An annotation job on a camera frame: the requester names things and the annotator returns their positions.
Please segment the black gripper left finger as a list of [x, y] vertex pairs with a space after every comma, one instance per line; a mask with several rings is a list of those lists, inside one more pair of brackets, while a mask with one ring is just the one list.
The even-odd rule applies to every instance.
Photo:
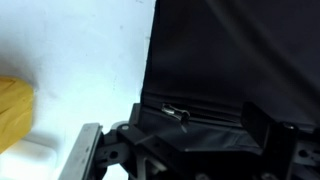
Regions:
[[82, 126], [58, 180], [96, 180], [94, 155], [101, 133], [99, 123]]

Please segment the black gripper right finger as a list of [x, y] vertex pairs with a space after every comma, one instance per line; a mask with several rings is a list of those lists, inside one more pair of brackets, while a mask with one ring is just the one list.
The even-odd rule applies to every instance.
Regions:
[[267, 160], [291, 163], [297, 145], [297, 127], [277, 122], [251, 102], [243, 105], [241, 125], [263, 149]]

